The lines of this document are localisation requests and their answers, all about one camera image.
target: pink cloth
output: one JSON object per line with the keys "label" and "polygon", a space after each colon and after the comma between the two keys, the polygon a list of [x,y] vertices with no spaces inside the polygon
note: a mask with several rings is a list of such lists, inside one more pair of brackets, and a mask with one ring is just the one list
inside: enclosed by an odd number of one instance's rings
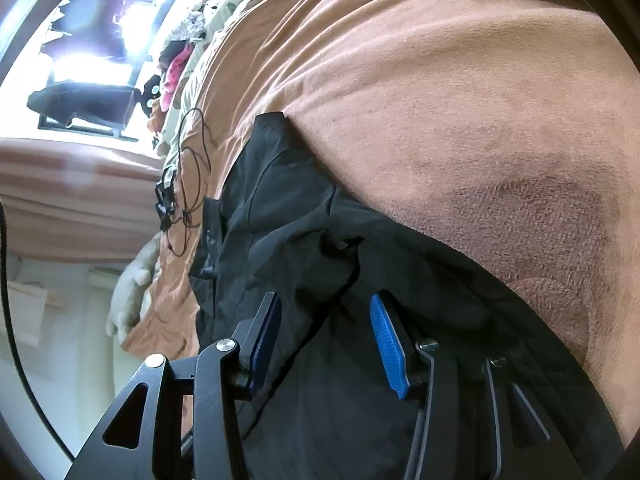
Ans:
{"label": "pink cloth", "polygon": [[166,78],[160,87],[160,109],[163,112],[166,112],[171,106],[171,99],[174,98],[175,89],[178,88],[178,83],[180,82],[180,76],[192,52],[193,43],[187,43],[182,52],[174,57],[166,71]]}

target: bright window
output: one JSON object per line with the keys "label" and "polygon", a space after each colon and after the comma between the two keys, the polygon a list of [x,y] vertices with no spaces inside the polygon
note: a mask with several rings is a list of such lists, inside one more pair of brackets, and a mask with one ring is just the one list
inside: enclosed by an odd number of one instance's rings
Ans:
{"label": "bright window", "polygon": [[[135,86],[142,89],[144,83],[156,70],[150,55],[151,46],[174,2],[175,0],[154,0],[151,4],[135,3],[121,17],[118,23],[122,27],[122,39],[127,49],[127,63],[117,63],[89,54],[72,54],[55,60],[47,85],[72,80],[104,85]],[[57,10],[53,20],[62,15],[62,12]],[[50,30],[45,36],[44,43],[61,35],[60,32]],[[38,127],[44,130],[71,130],[89,135],[137,141],[140,138],[140,132],[145,131],[145,124],[146,116],[140,107],[136,106],[124,132],[78,119],[73,119],[70,128],[65,128],[63,124],[45,116],[40,116]]]}

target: hanging clothes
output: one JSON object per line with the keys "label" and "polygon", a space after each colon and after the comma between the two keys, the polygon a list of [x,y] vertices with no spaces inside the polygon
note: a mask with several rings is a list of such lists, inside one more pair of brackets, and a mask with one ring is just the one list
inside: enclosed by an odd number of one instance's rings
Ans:
{"label": "hanging clothes", "polygon": [[158,57],[158,65],[163,72],[166,72],[171,62],[184,50],[186,45],[187,40],[175,40],[170,41],[162,48],[160,56]]}
{"label": "hanging clothes", "polygon": [[[175,52],[175,47],[170,48],[170,44],[177,41],[190,41],[199,38],[205,30],[206,19],[204,16],[204,7],[210,0],[193,0],[189,6],[187,15],[182,19],[164,39],[160,47],[160,65],[164,65],[166,69],[180,51]],[[168,56],[174,53],[174,56],[168,60]]]}
{"label": "hanging clothes", "polygon": [[32,93],[27,107],[65,127],[73,119],[124,130],[142,93],[130,86],[63,81]]}
{"label": "hanging clothes", "polygon": [[175,90],[178,88],[180,76],[187,65],[191,53],[193,52],[193,43],[187,43],[180,54],[178,54],[169,65],[164,75],[164,81],[160,85],[160,109],[163,112],[169,110],[171,102],[174,98]]}

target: bed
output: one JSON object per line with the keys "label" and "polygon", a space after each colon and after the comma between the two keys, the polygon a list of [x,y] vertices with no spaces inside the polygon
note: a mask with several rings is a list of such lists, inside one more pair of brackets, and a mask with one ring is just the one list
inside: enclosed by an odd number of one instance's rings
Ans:
{"label": "bed", "polygon": [[[256,115],[282,110],[358,199],[526,300],[581,362],[623,441],[635,434],[640,76],[583,2],[251,0],[184,92],[203,114],[189,115],[168,159],[201,153],[204,136],[211,161],[180,162],[186,203],[219,197]],[[127,352],[197,353],[198,238],[180,223],[162,236]]]}

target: window frame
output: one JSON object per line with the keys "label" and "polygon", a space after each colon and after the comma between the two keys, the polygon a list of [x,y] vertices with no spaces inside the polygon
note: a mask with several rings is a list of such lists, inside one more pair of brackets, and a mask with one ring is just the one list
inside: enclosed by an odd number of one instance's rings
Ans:
{"label": "window frame", "polygon": [[[144,48],[140,50],[140,53],[137,57],[134,58],[134,62],[131,63],[131,75],[129,77],[129,81],[127,81],[128,86],[135,86],[138,82],[138,78],[140,77],[140,72],[142,70],[143,65],[146,62],[152,61],[152,57],[149,55],[149,49],[151,48],[156,34],[158,34],[158,30],[160,29],[162,23],[167,17],[169,10],[173,7],[176,0],[165,0],[158,12],[156,13],[156,17],[153,20],[151,25],[151,32],[149,33],[148,40]],[[47,85],[50,86],[55,82],[53,68],[49,73],[49,78],[47,79]],[[38,118],[38,129],[39,130],[49,130],[55,132],[75,132],[78,134],[88,135],[88,136],[99,136],[99,137],[111,137],[113,139],[126,140],[127,142],[138,142],[139,139],[135,139],[133,137],[127,137],[122,134],[122,130],[117,130],[115,128],[111,128],[110,130],[103,130],[100,128],[91,128],[88,126],[71,126],[69,128],[65,128],[63,125],[49,120],[47,116],[40,114]]]}

